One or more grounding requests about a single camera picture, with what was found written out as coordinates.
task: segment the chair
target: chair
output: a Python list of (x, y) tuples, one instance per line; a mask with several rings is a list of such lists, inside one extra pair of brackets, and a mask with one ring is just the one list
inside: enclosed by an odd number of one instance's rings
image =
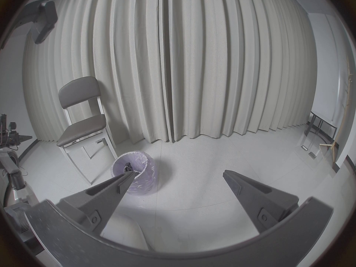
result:
[[(104, 115), (103, 106), (100, 101), (100, 96), (101, 92), (99, 83), (96, 78), (92, 76), (74, 79), (73, 81), (64, 85), (58, 92), (60, 105), (65, 110), (65, 116), (68, 120), (69, 127), (67, 127), (67, 129), (57, 141), (57, 146), (60, 148), (68, 162), (73, 163), (82, 178), (90, 185), (92, 182), (90, 182), (88, 178), (84, 176), (84, 174), (80, 171), (68, 153), (79, 148), (82, 148), (86, 152), (84, 149), (85, 145), (91, 144), (94, 141), (105, 139), (114, 158), (116, 159), (118, 157), (114, 150), (115, 144), (111, 142), (112, 136), (110, 130), (109, 128), (106, 128), (106, 118)], [(68, 107), (82, 103), (92, 98), (97, 98), (101, 114), (76, 123), (72, 123), (69, 117)]]

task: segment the white tile floor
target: white tile floor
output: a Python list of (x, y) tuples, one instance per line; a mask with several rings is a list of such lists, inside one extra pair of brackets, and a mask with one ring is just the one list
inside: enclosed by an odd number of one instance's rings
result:
[[(277, 131), (234, 133), (213, 139), (183, 137), (175, 143), (153, 144), (129, 140), (117, 145), (117, 154), (142, 150), (158, 168), (157, 191), (148, 195), (126, 194), (117, 210), (141, 226), (149, 245), (162, 252), (212, 250), (258, 235), (247, 214), (223, 179), (225, 169), (296, 194), (300, 202), (310, 197), (328, 177), (334, 177), (331, 151), (305, 126)], [(306, 152), (300, 146), (305, 145)], [(72, 154), (74, 161), (94, 185), (110, 178), (113, 156), (107, 146), (92, 144)], [(312, 159), (308, 153), (317, 155)], [(88, 188), (54, 142), (39, 142), (20, 165), (39, 201), (60, 198)]]

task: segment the plastic bag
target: plastic bag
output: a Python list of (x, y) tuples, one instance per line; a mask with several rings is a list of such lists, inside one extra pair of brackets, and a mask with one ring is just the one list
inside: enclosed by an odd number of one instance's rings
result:
[(151, 156), (142, 151), (131, 151), (120, 155), (111, 167), (111, 177), (123, 174), (127, 162), (131, 163), (134, 171), (139, 172), (128, 188), (128, 193), (145, 194), (157, 184), (156, 164)]

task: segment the ventilation grille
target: ventilation grille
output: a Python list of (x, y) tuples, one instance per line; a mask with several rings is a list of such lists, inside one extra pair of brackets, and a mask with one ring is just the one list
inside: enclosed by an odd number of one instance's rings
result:
[(27, 222), (26, 217), (24, 215), (24, 209), (21, 207), (17, 207), (14, 209), (14, 212), (16, 213), (16, 216), (20, 222), (21, 233), (24, 233), (29, 229), (29, 223)]

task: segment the curtain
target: curtain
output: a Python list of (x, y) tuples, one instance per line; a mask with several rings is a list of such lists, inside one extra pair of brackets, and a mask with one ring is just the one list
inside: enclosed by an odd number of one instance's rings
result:
[[(296, 0), (54, 0), (55, 29), (28, 34), (24, 95), (38, 139), (68, 126), (58, 100), (95, 76), (118, 143), (282, 129), (307, 122), (317, 59)], [(73, 122), (98, 113), (90, 100)]]

